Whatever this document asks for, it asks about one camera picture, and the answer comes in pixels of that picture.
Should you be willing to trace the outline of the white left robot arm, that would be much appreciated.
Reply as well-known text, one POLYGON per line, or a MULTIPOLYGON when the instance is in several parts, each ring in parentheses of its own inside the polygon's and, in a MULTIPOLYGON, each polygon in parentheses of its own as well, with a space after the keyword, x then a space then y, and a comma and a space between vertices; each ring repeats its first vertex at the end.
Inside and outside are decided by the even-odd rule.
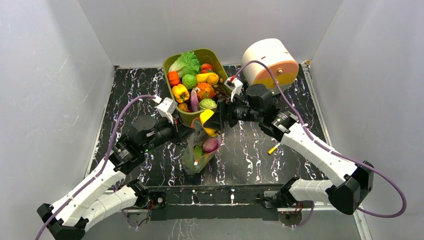
POLYGON ((112 146, 110 156, 102 159, 84 180, 61 199, 37 209, 44 225, 36 238, 48 229, 56 240, 80 240, 95 224, 116 212, 150 207, 154 203, 150 190, 139 180, 113 193, 106 191, 140 166, 149 151, 166 142, 181 144, 194 131, 178 116, 158 120, 150 115, 137 117, 112 146))

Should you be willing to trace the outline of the clear zip top bag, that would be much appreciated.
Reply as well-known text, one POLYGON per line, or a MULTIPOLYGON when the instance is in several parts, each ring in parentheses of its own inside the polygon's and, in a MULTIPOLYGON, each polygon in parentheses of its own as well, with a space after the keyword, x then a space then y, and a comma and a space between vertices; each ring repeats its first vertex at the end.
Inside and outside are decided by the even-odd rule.
POLYGON ((182 166, 188 175, 199 174, 215 156, 221 146, 221 135, 210 136, 202 127, 200 118, 195 118, 191 127, 194 133, 187 140, 183 152, 182 166))

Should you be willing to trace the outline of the green bumpy citrus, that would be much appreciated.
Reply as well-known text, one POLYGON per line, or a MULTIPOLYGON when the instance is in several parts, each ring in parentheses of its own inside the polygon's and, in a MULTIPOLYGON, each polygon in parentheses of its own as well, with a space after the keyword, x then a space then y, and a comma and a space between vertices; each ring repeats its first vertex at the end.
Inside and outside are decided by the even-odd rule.
POLYGON ((182 84, 188 90, 191 90, 198 84, 197 77, 195 75, 192 75, 192 74, 186 74, 182 77, 182 84))

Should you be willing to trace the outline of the orange yellow bell pepper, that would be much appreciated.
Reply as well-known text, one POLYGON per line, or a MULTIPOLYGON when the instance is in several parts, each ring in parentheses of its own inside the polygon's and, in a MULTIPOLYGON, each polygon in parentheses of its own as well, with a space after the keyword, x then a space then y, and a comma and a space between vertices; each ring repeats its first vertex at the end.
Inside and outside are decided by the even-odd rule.
POLYGON ((184 103, 190 99, 190 93, 187 87, 181 83, 173 86, 171 91, 174 96, 174 100, 179 104, 184 103))

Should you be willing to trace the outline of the green leafy vegetable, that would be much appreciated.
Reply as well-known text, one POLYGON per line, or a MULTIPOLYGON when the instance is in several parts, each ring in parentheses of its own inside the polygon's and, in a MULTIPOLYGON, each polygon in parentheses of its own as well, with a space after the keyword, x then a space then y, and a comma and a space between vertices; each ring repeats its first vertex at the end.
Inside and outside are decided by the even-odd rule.
POLYGON ((198 174, 205 167, 202 163, 204 151, 199 145, 187 147, 183 153, 182 166, 188 175, 198 174))

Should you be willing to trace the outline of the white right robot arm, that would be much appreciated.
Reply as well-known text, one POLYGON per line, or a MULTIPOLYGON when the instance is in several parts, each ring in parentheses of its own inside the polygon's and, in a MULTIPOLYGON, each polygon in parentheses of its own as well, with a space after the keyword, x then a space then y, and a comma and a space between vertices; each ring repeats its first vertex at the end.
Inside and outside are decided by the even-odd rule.
POLYGON ((237 94, 220 99, 215 111, 206 109, 200 115, 203 129, 209 134, 221 134, 225 125, 239 121, 256 122, 264 134, 301 154, 319 168, 327 180, 290 179, 278 193, 263 193, 260 198, 266 208, 295 207, 299 202, 330 203, 346 215, 352 215, 369 194, 374 173, 337 156, 337 152, 314 135, 307 134, 299 118, 274 105, 272 93, 262 84, 246 90, 247 101, 237 94))

